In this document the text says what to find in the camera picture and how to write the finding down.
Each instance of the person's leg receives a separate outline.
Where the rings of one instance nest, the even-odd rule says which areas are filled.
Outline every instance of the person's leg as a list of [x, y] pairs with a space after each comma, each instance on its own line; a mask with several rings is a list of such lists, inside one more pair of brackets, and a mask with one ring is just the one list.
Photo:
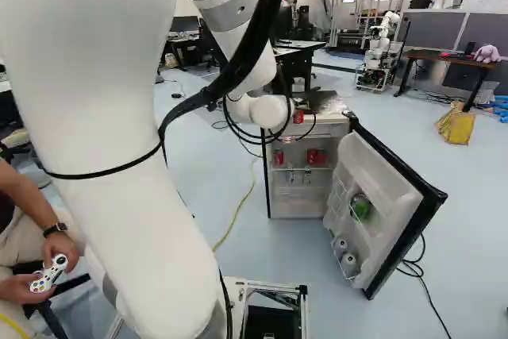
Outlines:
[[[55, 209], [55, 213], [67, 225], [67, 233], [83, 254], [83, 235], [73, 223], [71, 215], [64, 209]], [[12, 267], [19, 263], [42, 260], [43, 243], [42, 230], [30, 216], [16, 208], [11, 224], [0, 235], [0, 266]]]
[[[0, 267], [0, 283], [13, 275], [9, 268]], [[14, 327], [4, 321], [4, 317], [14, 323], [28, 337], [41, 337], [33, 330], [26, 318], [23, 308], [11, 302], [0, 299], [0, 338], [1, 339], [20, 339], [21, 335]]]

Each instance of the person's arm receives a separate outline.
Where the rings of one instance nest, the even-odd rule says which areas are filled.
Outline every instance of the person's arm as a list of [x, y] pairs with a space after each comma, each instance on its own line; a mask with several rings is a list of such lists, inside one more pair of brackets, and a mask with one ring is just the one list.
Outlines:
[[37, 186], [4, 160], [0, 160], [0, 191], [9, 196], [42, 230], [58, 222], [55, 211]]
[[[9, 196], [14, 204], [29, 215], [43, 231], [58, 222], [55, 211], [37, 186], [30, 179], [16, 172], [4, 160], [0, 160], [0, 191]], [[67, 256], [67, 272], [74, 269], [79, 261], [76, 244], [63, 232], [50, 234], [42, 251], [46, 267], [51, 266], [52, 257], [59, 253]]]

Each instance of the white roll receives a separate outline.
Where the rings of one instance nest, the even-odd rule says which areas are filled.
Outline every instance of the white roll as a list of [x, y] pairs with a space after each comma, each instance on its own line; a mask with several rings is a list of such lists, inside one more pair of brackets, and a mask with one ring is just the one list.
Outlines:
[[348, 242], [343, 237], [336, 237], [333, 242], [333, 250], [337, 258], [341, 258], [342, 255], [348, 250]]
[[341, 258], [341, 267], [347, 278], [356, 275], [356, 257], [350, 252], [346, 252]]

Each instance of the person's hand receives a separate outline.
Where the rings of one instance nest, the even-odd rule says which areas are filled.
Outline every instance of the person's hand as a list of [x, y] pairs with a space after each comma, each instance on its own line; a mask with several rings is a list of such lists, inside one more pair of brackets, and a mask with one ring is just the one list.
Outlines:
[[13, 275], [0, 283], [0, 299], [17, 305], [36, 304], [45, 301], [53, 295], [56, 286], [43, 293], [32, 293], [29, 289], [29, 283], [37, 279], [40, 279], [40, 274]]
[[64, 232], [51, 233], [46, 239], [42, 250], [45, 268], [50, 268], [52, 258], [60, 253], [64, 254], [68, 260], [66, 273], [71, 272], [79, 261], [79, 250], [76, 243]]

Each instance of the white game controller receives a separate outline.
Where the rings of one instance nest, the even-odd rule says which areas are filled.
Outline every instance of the white game controller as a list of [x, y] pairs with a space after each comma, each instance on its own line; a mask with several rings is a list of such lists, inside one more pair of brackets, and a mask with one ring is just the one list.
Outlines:
[[33, 274], [41, 274], [41, 278], [30, 283], [30, 291], [32, 293], [44, 293], [53, 286], [60, 274], [67, 268], [68, 260], [63, 254], [53, 257], [52, 265], [49, 269], [39, 270]]

